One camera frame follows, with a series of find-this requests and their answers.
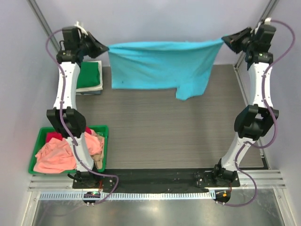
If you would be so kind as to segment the aluminium rail front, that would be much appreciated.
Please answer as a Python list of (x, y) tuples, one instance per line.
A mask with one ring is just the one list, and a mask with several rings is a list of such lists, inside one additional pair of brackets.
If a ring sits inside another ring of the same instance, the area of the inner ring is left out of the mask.
[[(284, 179), (279, 170), (248, 170), (259, 189), (284, 189)], [(69, 191), (73, 180), (66, 175), (33, 175), (28, 191)]]

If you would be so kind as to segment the left aluminium frame post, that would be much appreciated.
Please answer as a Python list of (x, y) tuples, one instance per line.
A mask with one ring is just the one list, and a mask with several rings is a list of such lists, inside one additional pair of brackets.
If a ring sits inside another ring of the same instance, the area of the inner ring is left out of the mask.
[(35, 0), (27, 0), (32, 12), (36, 16), (38, 22), (40, 23), (43, 31), (48, 37), (48, 42), (51, 42), (52, 46), (54, 47), (55, 51), (58, 53), (60, 50), (59, 42), (54, 37), (54, 32), (51, 30), (46, 18), (44, 17), (41, 9), (39, 8), (37, 2)]

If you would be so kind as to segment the beige t shirt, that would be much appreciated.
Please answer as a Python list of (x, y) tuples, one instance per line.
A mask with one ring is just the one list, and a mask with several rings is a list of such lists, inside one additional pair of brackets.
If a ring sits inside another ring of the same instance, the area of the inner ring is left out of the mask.
[(103, 167), (105, 138), (98, 134), (96, 135), (96, 137), (97, 137), (98, 141), (100, 142), (100, 148), (91, 157), (94, 160), (97, 169), (100, 170)]

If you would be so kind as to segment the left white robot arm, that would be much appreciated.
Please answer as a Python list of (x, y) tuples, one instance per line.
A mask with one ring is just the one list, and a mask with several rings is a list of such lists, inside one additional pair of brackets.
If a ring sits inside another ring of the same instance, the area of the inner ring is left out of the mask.
[(76, 172), (68, 177), (73, 188), (96, 188), (102, 178), (89, 154), (85, 139), (86, 119), (77, 111), (76, 86), (85, 56), (97, 58), (107, 52), (90, 32), (79, 24), (59, 30), (63, 40), (56, 56), (51, 55), (59, 70), (57, 95), (53, 108), (47, 110), (47, 118), (56, 132), (66, 139), (76, 161)]

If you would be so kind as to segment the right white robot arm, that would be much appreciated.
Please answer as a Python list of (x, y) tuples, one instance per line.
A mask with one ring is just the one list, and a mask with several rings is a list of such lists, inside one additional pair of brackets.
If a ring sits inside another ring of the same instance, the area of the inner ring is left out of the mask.
[(229, 186), (238, 180), (238, 166), (246, 152), (275, 126), (279, 116), (270, 97), (270, 74), (274, 60), (269, 49), (275, 32), (276, 28), (269, 22), (260, 22), (255, 29), (248, 27), (222, 37), (233, 52), (246, 54), (251, 100), (235, 119), (235, 138), (229, 150), (210, 174), (217, 186)]

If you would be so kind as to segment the light blue t shirt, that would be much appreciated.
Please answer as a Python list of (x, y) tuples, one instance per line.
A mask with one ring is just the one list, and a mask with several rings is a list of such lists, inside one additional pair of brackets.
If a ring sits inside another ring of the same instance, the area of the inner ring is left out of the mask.
[(201, 96), (222, 45), (221, 39), (110, 45), (111, 86), (113, 89), (175, 89), (179, 100)]

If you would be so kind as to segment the folded grey blue t shirt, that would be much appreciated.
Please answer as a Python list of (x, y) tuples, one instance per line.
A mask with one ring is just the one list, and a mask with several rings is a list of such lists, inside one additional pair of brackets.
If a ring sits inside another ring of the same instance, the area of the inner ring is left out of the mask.
[(101, 90), (76, 92), (76, 95), (101, 95)]

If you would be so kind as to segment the green plastic bin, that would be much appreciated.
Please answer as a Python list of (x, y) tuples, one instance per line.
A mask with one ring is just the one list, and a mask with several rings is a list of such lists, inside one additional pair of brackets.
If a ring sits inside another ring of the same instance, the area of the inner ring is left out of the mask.
[[(105, 170), (105, 166), (106, 166), (106, 156), (107, 156), (107, 146), (108, 146), (108, 135), (109, 135), (109, 128), (106, 125), (98, 125), (98, 126), (90, 126), (90, 129), (94, 130), (94, 132), (102, 137), (105, 138), (105, 145), (104, 145), (104, 159), (103, 159), (103, 167), (101, 169), (99, 169), (99, 172), (103, 172)], [(37, 140), (35, 143), (35, 147), (33, 150), (33, 154), (29, 163), (29, 168), (28, 168), (28, 172), (29, 174), (38, 174), (39, 172), (35, 172), (33, 170), (33, 167), (36, 163), (36, 158), (35, 158), (35, 154), (42, 148), (42, 146), (46, 143), (46, 135), (49, 132), (54, 132), (54, 128), (53, 127), (43, 127), (40, 129), (38, 136), (37, 136)], [(72, 169), (72, 170), (66, 170), (62, 173), (75, 173), (76, 169)]]

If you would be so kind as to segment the aluminium frame post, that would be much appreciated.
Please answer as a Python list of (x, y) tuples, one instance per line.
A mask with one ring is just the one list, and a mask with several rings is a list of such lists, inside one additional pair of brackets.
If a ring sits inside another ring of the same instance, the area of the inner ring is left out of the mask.
[(54, 37), (54, 32), (51, 30), (46, 18), (44, 17), (41, 9), (39, 8), (37, 2), (35, 0), (27, 0), (32, 12), (36, 16), (38, 22), (40, 23), (43, 31), (48, 37), (48, 42), (51, 42), (52, 46), (54, 47), (55, 51), (58, 53), (60, 50), (59, 42)]
[[(257, 23), (255, 24), (255, 26), (252, 30), (252, 34), (255, 33), (255, 30), (262, 23), (262, 21), (264, 21), (268, 17), (271, 18), (271, 15), (272, 15), (273, 11), (275, 10), (278, 3), (279, 3), (279, 0), (269, 0), (268, 1), (264, 11), (261, 13), (260, 18), (258, 19)], [(237, 62), (234, 64), (235, 70), (238, 70), (240, 65), (245, 61), (245, 56), (246, 56), (245, 52), (242, 52), (239, 54), (239, 58), (238, 58)]]

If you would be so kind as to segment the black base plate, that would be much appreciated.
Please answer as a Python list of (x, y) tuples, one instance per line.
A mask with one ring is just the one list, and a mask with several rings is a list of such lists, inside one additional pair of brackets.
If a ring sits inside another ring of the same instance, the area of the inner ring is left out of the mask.
[(204, 193), (210, 187), (240, 186), (237, 172), (226, 172), (223, 176), (210, 168), (107, 169), (104, 174), (116, 175), (119, 181), (115, 178), (96, 175), (88, 179), (76, 174), (68, 174), (68, 177), (76, 180), (73, 188), (101, 188), (106, 193), (110, 191), (129, 194)]

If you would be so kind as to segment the salmon pink t shirt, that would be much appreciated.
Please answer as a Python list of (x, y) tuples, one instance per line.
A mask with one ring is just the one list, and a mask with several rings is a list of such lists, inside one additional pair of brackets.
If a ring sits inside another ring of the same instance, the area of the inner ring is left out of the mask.
[[(90, 156), (100, 148), (97, 134), (90, 135), (85, 132), (85, 139)], [(76, 169), (76, 160), (66, 139), (62, 141), (52, 139), (45, 143), (35, 154), (36, 163), (33, 167), (35, 172), (57, 174), (66, 170)]]

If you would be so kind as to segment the folded green t shirt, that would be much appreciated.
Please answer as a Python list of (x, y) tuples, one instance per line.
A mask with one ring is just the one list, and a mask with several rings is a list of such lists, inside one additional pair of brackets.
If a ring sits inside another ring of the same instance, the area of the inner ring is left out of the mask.
[(98, 62), (81, 63), (80, 73), (77, 80), (77, 88), (89, 88), (98, 85), (100, 85)]

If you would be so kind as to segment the right aluminium frame post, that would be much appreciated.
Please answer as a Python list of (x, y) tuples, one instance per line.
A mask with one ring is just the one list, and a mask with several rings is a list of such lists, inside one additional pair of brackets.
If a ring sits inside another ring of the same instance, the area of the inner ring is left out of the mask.
[[(278, 3), (279, 3), (279, 0), (269, 0), (268, 1), (264, 11), (261, 13), (260, 18), (258, 19), (257, 23), (255, 24), (255, 26), (252, 30), (252, 34), (255, 33), (255, 30), (262, 23), (262, 21), (264, 21), (268, 17), (271, 18), (271, 15), (272, 15), (273, 11), (275, 10)], [(245, 61), (245, 56), (246, 56), (245, 52), (242, 52), (239, 54), (239, 58), (238, 58), (237, 62), (234, 64), (235, 70), (238, 70), (240, 65)]]

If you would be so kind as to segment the red t shirt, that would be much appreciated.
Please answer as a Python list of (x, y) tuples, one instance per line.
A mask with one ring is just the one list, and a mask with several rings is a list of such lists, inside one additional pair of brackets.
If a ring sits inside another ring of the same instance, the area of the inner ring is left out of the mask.
[[(95, 135), (96, 134), (89, 127), (86, 127), (85, 132), (88, 133), (88, 134), (90, 134), (90, 135)], [(47, 133), (47, 135), (46, 135), (46, 143), (49, 143), (52, 139), (57, 139), (57, 140), (62, 141), (63, 140), (63, 136), (60, 133), (55, 132), (55, 131)]]

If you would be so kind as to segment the folded cream t shirt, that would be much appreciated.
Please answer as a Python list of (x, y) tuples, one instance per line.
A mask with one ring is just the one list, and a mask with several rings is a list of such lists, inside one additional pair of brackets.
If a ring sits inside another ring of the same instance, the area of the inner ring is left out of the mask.
[(77, 80), (77, 93), (103, 90), (102, 62), (90, 61), (81, 63)]

